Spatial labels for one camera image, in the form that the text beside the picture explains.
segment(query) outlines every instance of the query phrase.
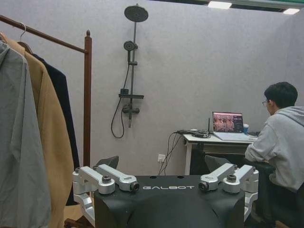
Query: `rain shower head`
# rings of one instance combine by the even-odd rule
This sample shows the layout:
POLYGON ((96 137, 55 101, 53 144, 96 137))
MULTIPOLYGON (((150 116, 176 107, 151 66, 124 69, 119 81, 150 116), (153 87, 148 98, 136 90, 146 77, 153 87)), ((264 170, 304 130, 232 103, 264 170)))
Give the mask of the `rain shower head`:
POLYGON ((143 22, 148 18, 148 12, 138 4, 125 8, 124 15, 133 22, 143 22))

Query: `wall socket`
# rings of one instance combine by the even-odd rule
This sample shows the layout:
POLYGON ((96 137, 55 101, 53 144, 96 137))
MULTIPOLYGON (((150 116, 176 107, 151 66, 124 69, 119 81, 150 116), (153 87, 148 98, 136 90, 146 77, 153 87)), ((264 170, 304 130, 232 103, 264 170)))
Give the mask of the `wall socket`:
POLYGON ((164 155, 164 154, 159 154, 158 157, 157 157, 157 161, 158 161, 158 162, 164 162, 164 161, 165 161, 165 158, 166 158, 166 155, 164 155))

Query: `young man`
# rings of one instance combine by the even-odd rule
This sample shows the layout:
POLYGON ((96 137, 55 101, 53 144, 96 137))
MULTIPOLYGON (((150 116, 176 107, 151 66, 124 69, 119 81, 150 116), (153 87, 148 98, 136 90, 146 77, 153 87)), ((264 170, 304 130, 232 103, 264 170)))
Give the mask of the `young man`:
POLYGON ((271 85, 265 92, 270 117, 245 157, 252 162, 269 162, 276 186, 297 191, 304 182, 304 107, 296 107, 296 88, 288 82, 271 85))

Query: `gray jacket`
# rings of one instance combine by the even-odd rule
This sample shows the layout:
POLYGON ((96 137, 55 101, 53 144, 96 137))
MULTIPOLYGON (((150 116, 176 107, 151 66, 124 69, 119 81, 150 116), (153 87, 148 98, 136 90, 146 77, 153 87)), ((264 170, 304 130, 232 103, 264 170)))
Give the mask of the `gray jacket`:
POLYGON ((29 68, 2 41, 0 167, 0 227, 47 227, 50 194, 29 68))
POLYGON ((245 157, 269 161, 276 174, 271 181, 298 190, 304 182, 304 107, 283 108, 269 117, 245 157))

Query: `clothes hanger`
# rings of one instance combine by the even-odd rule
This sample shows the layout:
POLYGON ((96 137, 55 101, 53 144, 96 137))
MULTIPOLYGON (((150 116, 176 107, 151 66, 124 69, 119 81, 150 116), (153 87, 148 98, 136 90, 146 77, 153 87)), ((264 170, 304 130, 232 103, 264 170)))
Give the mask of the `clothes hanger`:
POLYGON ((19 44, 20 46, 24 47, 25 51, 28 52, 28 53, 30 53, 30 54, 32 55, 33 52, 32 52, 32 50, 30 49, 29 45, 27 45, 26 43, 24 43, 24 42, 21 41, 21 37, 22 37, 23 34, 27 31, 26 25, 23 24, 22 22, 21 22, 21 24, 22 24, 23 27, 24 27, 24 31, 23 31, 23 33, 20 35, 20 41, 18 42, 18 44, 19 44))
POLYGON ((3 32, 0 32, 0 40, 2 40, 5 43, 8 42, 7 37, 3 32))

